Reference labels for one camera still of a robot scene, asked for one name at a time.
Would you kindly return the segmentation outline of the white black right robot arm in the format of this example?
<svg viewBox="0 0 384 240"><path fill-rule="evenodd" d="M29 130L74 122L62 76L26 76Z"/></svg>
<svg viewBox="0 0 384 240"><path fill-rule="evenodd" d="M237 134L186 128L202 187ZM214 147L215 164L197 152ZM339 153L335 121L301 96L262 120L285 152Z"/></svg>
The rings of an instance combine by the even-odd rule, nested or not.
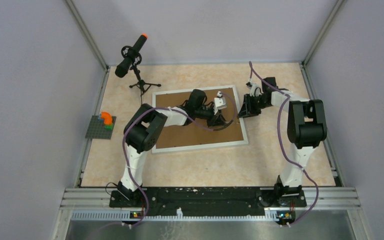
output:
<svg viewBox="0 0 384 240"><path fill-rule="evenodd" d="M310 100L285 88L278 88L275 77L267 77L261 84L249 80L246 86L249 93L243 96L239 118L257 116L268 107L278 107L280 112L288 114L286 132L290 154L272 194L277 205L287 206L301 194L302 179L310 156L327 138L324 104L319 99Z"/></svg>

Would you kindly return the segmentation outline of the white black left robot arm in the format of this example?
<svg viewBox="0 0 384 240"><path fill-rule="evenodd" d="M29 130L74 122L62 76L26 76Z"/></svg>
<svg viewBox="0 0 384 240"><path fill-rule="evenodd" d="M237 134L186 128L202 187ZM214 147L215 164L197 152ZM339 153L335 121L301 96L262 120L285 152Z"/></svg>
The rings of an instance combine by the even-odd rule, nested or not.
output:
<svg viewBox="0 0 384 240"><path fill-rule="evenodd" d="M230 96L218 91L215 98L207 103L207 95L194 89L189 98L174 107L153 107L143 103L123 131L122 148L125 167L116 192L129 207L140 202L143 184L143 169L147 155L156 145L163 128L195 124L206 131L221 131L234 120L226 121L222 110L227 108Z"/></svg>

